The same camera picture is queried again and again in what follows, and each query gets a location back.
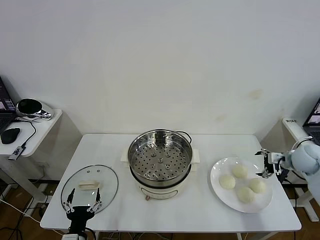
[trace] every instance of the white plate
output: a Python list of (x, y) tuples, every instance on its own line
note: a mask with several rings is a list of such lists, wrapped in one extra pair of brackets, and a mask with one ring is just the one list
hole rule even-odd
[[(242, 164), (248, 168), (247, 178), (236, 178), (232, 174), (232, 168), (236, 164)], [(266, 208), (271, 203), (273, 197), (273, 189), (270, 180), (256, 175), (255, 173), (260, 172), (258, 169), (259, 168), (253, 163), (241, 160), (238, 157), (223, 158), (214, 164), (210, 172), (210, 181), (213, 190), (217, 196), (229, 207), (243, 213), (257, 213)], [(235, 178), (234, 189), (227, 190), (221, 187), (219, 183), (219, 177), (221, 175), (232, 175)], [(255, 199), (253, 202), (243, 203), (237, 197), (237, 190), (244, 186), (248, 187), (249, 181), (253, 178), (260, 178), (262, 181), (264, 181), (266, 190), (264, 193), (255, 193)]]

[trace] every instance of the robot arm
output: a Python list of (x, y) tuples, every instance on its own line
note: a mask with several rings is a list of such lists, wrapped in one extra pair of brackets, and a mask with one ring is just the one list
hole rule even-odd
[(71, 225), (69, 227), (69, 232), (63, 235), (62, 240), (86, 240), (87, 235), (86, 224), (89, 219), (92, 219), (95, 216), (96, 210), (101, 206), (102, 201), (100, 197), (100, 190), (97, 189), (95, 202), (92, 206), (73, 206), (72, 201), (75, 194), (75, 188), (71, 191), (70, 195), (67, 198), (67, 201), (64, 202), (66, 207), (66, 217), (71, 220)]
[(290, 170), (300, 171), (308, 183), (309, 191), (320, 204), (320, 146), (313, 143), (303, 144), (284, 153), (261, 149), (255, 155), (263, 155), (264, 158), (264, 170), (257, 175), (269, 178), (275, 173), (282, 182)]

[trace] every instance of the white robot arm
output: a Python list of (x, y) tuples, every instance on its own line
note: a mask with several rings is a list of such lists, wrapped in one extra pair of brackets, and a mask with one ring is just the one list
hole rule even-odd
[(313, 143), (303, 144), (295, 150), (284, 153), (261, 149), (256, 155), (264, 157), (264, 170), (262, 173), (258, 173), (259, 176), (269, 178), (273, 173), (276, 173), (281, 182), (289, 170), (300, 171), (308, 183), (309, 191), (320, 204), (320, 146)]

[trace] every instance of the white wall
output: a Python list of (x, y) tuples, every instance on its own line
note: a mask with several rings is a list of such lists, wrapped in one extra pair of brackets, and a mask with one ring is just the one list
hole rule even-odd
[(82, 134), (262, 140), (319, 97), (319, 9), (317, 0), (4, 0), (0, 75)]

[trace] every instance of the glass lid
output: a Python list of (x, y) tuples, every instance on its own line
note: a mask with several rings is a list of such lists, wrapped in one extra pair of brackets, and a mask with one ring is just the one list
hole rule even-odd
[(73, 174), (66, 181), (61, 192), (61, 204), (67, 201), (72, 190), (75, 189), (72, 206), (93, 206), (96, 202), (99, 188), (101, 206), (96, 213), (105, 209), (115, 198), (118, 191), (118, 177), (115, 171), (104, 165), (87, 166)]

